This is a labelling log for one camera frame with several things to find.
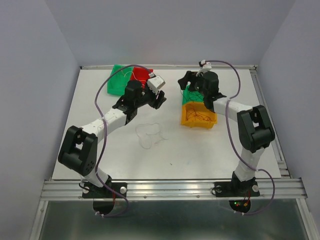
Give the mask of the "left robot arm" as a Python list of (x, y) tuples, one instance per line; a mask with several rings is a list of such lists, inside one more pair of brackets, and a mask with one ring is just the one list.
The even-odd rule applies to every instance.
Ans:
[(138, 108), (149, 105), (159, 109), (166, 101), (161, 88), (165, 80), (155, 76), (146, 81), (145, 85), (138, 80), (130, 80), (115, 105), (102, 117), (81, 126), (67, 129), (59, 154), (58, 162), (77, 172), (89, 183), (100, 197), (111, 193), (111, 177), (98, 167), (98, 144), (106, 144), (108, 134), (127, 125), (138, 113)]

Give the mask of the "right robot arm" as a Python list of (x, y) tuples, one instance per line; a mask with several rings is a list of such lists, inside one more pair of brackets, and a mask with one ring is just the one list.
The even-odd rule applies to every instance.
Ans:
[(203, 97), (204, 106), (211, 112), (224, 115), (226, 121), (237, 124), (241, 153), (236, 153), (239, 163), (233, 171), (231, 180), (214, 183), (216, 197), (243, 197), (248, 194), (259, 196), (256, 173), (260, 172), (258, 163), (265, 149), (275, 139), (267, 109), (263, 105), (249, 106), (233, 101), (219, 89), (219, 77), (215, 72), (197, 73), (187, 71), (178, 84), (181, 90), (198, 92)]

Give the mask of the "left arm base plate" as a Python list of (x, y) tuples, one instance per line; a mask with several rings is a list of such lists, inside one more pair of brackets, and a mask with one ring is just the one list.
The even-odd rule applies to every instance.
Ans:
[[(80, 182), (79, 187), (82, 189), (82, 198), (84, 199), (112, 199), (117, 197), (114, 193), (103, 187), (97, 187), (90, 182)], [(126, 182), (112, 182), (111, 187), (114, 191), (120, 194), (122, 187), (127, 188)]]

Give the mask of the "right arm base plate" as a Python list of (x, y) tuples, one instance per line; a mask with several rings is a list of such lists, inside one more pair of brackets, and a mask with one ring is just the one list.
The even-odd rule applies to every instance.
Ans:
[(218, 198), (236, 198), (245, 196), (259, 197), (260, 191), (253, 190), (252, 183), (232, 183), (231, 181), (216, 181), (213, 183), (214, 194)]

